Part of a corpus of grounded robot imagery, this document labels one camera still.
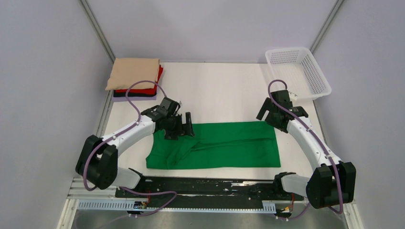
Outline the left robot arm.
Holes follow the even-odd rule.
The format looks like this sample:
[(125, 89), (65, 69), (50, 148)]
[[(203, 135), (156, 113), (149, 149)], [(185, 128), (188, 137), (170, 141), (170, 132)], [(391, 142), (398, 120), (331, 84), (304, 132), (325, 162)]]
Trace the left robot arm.
[(98, 189), (125, 187), (133, 196), (143, 196), (146, 184), (141, 181), (142, 175), (134, 169), (119, 167), (118, 159), (135, 143), (156, 132), (163, 132), (166, 140), (194, 137), (191, 113), (186, 112), (183, 117), (178, 113), (180, 107), (180, 103), (164, 97), (159, 105), (138, 112), (137, 120), (125, 127), (103, 137), (89, 136), (75, 166), (85, 188), (89, 188), (88, 183)]

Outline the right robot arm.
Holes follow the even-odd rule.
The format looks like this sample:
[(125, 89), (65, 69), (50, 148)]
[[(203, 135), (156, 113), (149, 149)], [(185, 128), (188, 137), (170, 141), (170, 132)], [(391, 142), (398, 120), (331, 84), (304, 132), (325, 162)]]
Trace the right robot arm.
[(343, 162), (330, 150), (314, 130), (305, 109), (293, 105), (287, 90), (271, 92), (270, 95), (265, 99), (257, 119), (290, 134), (313, 170), (310, 177), (294, 172), (276, 175), (272, 187), (275, 197), (285, 199), (291, 193), (298, 194), (307, 198), (316, 209), (351, 203), (356, 180), (353, 163)]

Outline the green t shirt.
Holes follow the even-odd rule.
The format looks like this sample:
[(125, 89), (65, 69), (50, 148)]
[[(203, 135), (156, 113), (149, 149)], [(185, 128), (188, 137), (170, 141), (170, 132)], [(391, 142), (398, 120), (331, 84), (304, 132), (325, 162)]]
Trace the green t shirt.
[(266, 122), (194, 124), (193, 130), (194, 137), (178, 140), (165, 139), (163, 131), (154, 133), (147, 168), (281, 167), (276, 133)]

